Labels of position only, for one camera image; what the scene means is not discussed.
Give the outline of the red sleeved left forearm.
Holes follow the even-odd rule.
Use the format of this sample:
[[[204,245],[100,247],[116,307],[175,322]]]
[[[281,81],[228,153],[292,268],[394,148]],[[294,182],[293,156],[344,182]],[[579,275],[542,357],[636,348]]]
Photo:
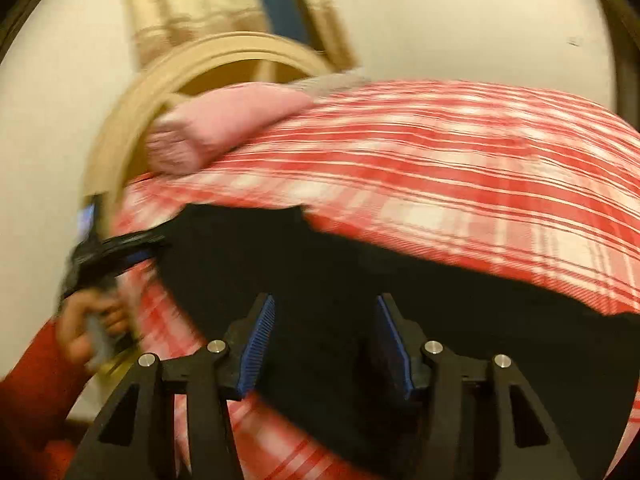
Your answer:
[[[1,381],[1,477],[62,479],[87,427],[67,417],[89,380],[42,326]]]

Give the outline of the left hand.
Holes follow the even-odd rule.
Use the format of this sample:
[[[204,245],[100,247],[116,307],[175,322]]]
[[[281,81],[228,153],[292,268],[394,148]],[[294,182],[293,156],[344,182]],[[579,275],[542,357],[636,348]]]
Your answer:
[[[108,336],[129,328],[125,301],[118,292],[87,288],[74,292],[62,304],[56,320],[56,340],[64,356],[75,365],[87,365],[96,354],[89,334],[89,318],[96,318]]]

